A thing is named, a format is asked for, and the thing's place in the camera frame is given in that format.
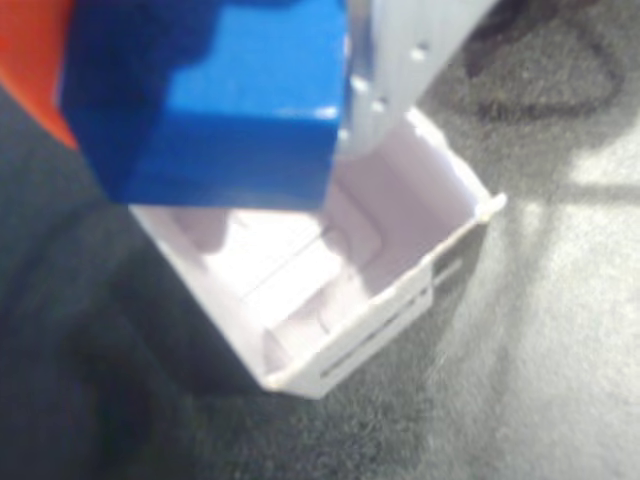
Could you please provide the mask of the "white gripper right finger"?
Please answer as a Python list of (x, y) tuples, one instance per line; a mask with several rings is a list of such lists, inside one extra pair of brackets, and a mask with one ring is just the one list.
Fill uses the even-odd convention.
[(494, 5), (489, 0), (349, 1), (339, 154), (375, 149)]

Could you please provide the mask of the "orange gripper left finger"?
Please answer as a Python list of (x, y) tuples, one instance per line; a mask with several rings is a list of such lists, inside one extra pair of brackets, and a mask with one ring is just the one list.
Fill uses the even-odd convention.
[(73, 6), (69, 0), (1, 3), (1, 85), (38, 125), (71, 149), (77, 142), (57, 106), (56, 89)]

